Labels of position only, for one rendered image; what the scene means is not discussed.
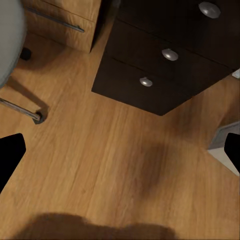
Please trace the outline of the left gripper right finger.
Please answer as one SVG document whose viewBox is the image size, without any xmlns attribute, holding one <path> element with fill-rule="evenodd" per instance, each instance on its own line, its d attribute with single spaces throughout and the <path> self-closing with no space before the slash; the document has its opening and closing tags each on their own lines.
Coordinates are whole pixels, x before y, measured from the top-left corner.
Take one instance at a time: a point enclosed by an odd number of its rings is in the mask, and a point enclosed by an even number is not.
<svg viewBox="0 0 240 240">
<path fill-rule="evenodd" d="M 224 145 L 224 151 L 240 173 L 240 135 L 228 133 Z"/>
</svg>

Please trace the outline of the swivel chair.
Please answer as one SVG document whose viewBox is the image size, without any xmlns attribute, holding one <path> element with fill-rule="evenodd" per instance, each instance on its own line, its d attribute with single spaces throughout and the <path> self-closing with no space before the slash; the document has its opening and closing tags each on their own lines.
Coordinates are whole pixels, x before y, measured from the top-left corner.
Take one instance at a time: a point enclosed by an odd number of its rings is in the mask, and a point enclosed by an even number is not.
<svg viewBox="0 0 240 240">
<path fill-rule="evenodd" d="M 24 47 L 27 15 L 22 0 L 0 0 L 0 90 L 13 73 L 19 58 L 28 60 L 32 52 Z M 34 124 L 44 121 L 41 112 L 31 112 L 0 98 L 0 104 L 32 118 Z"/>
</svg>

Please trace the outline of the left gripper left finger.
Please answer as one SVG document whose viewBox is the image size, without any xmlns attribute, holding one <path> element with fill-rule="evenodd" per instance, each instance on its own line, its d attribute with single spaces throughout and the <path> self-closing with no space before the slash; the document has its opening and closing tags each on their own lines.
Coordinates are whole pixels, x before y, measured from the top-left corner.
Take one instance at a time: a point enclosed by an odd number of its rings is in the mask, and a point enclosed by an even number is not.
<svg viewBox="0 0 240 240">
<path fill-rule="evenodd" d="M 26 153 L 22 133 L 0 138 L 0 193 Z"/>
</svg>

